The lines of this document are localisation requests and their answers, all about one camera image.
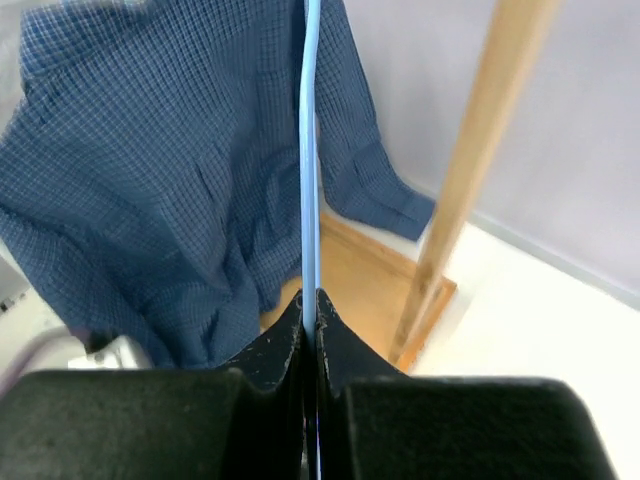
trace white wall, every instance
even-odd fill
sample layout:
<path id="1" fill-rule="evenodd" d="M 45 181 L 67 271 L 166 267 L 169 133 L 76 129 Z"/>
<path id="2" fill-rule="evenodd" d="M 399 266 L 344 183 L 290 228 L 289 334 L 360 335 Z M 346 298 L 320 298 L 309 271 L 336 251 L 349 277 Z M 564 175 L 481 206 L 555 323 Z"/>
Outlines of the white wall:
<path id="1" fill-rule="evenodd" d="M 435 193 L 494 2 L 345 3 L 394 165 L 409 183 Z M 474 217 L 635 307 L 639 58 L 640 2 L 566 0 Z"/>

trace blue tube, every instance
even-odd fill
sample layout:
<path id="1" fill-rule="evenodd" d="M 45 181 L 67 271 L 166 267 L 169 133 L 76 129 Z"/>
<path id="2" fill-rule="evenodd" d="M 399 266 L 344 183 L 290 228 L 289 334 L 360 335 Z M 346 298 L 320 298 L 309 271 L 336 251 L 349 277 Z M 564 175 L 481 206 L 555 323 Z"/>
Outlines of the blue tube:
<path id="1" fill-rule="evenodd" d="M 300 79 L 300 209 L 302 229 L 302 324 L 315 351 L 316 290 L 320 287 L 320 227 L 315 120 L 315 73 L 320 0 L 305 1 L 307 29 Z"/>

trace waffle textured fabric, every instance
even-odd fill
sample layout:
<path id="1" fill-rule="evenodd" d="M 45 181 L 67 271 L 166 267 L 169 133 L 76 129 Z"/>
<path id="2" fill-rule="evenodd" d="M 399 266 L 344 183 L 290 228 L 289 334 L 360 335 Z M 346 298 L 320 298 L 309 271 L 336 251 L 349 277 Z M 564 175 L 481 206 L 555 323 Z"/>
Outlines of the waffle textured fabric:
<path id="1" fill-rule="evenodd" d="M 0 237 L 69 327 L 129 335 L 182 368 L 259 335 L 299 271 L 304 28 L 302 0 L 23 15 Z M 316 98 L 327 203 L 416 239 L 433 202 L 389 163 L 341 0 L 323 1 Z"/>

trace wooden pole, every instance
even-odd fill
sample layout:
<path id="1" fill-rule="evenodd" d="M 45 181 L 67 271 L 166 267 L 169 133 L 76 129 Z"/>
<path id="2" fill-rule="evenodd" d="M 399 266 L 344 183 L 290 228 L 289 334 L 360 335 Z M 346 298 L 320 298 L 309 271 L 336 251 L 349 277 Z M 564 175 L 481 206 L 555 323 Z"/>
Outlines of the wooden pole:
<path id="1" fill-rule="evenodd" d="M 434 301 L 451 251 L 559 3 L 499 0 L 496 5 L 429 238 L 391 345 L 389 361 L 393 364 Z"/>

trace wooden base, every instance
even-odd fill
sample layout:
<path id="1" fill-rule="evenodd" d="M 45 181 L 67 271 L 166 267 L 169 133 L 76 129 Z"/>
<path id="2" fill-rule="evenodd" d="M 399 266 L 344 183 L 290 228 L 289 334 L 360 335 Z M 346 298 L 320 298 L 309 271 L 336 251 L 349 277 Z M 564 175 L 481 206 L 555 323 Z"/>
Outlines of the wooden base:
<path id="1" fill-rule="evenodd" d="M 349 328 L 388 358 L 416 264 L 329 214 L 321 214 L 320 227 L 323 288 Z M 284 285 L 278 308 L 262 315 L 263 328 L 273 325 L 300 286 L 300 278 Z M 455 290 L 444 279 L 424 327 L 396 363 L 398 369 L 408 372 Z"/>

